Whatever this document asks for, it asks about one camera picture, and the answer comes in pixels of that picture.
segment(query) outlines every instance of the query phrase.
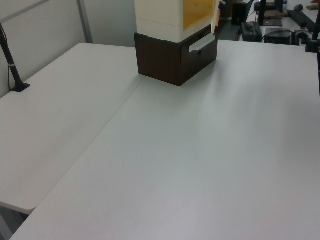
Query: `desk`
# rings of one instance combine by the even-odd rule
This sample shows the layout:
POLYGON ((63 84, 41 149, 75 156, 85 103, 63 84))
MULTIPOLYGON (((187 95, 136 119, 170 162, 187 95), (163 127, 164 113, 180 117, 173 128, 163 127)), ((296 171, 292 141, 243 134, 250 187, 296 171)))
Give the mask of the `desk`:
POLYGON ((12 240, 318 239, 317 55, 293 48, 143 80, 12 240))
POLYGON ((0 206, 30 214, 144 78, 133 48, 79 44, 1 98, 0 206))
MULTIPOLYGON (((311 0, 305 0, 305 1, 301 1, 301 0, 288 0, 288 4, 283 5, 283 10, 287 11, 287 10, 293 10, 294 7, 298 4, 302 4, 303 5, 303 10, 302 12, 307 15, 312 21, 316 22, 317 20, 317 15, 318 15, 318 11, 319 10, 308 10, 306 8, 306 6, 312 5, 311 0)), ((251 6, 250 12, 249 14, 251 14, 254 11, 254 3, 251 6)), ((247 19, 247 22, 254 22, 256 20, 256 13, 254 12, 252 15, 250 15, 247 19)), ((282 27, 278 27, 278 26, 261 26, 261 31, 262 31, 262 35, 265 35, 265 31, 266 28, 279 28, 279 29, 289 29, 292 32, 294 31, 299 31, 301 30, 300 26, 294 21, 292 20, 292 18, 290 17, 283 17, 281 19, 282 21, 282 27)))

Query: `white box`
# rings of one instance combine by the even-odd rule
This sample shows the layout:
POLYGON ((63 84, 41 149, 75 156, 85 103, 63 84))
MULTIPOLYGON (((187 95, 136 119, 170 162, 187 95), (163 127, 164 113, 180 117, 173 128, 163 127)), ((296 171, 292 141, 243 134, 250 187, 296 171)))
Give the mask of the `white box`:
POLYGON ((134 0, 138 34, 180 43, 212 23, 219 0, 134 0))

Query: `black cable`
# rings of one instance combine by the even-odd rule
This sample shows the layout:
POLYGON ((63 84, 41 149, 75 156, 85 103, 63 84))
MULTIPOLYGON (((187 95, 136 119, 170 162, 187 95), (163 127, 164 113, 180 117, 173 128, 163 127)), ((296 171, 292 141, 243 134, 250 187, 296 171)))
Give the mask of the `black cable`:
POLYGON ((8 66, 8 87, 9 87, 9 91, 11 92, 12 89, 10 88, 10 67, 8 66))
POLYGON ((294 34, 294 32, 293 32, 293 31, 290 31, 290 30, 279 30, 279 31, 273 31, 273 32, 270 32, 270 33, 264 35, 264 36, 262 37, 262 39, 264 39, 265 37, 274 35, 274 34, 279 34, 279 33, 291 33, 290 37, 292 36, 292 34, 294 34))
POLYGON ((255 11, 253 11, 247 18, 246 18, 246 20, 245 21, 247 21, 248 20, 248 18, 252 15, 252 14, 254 14, 254 12, 255 11))

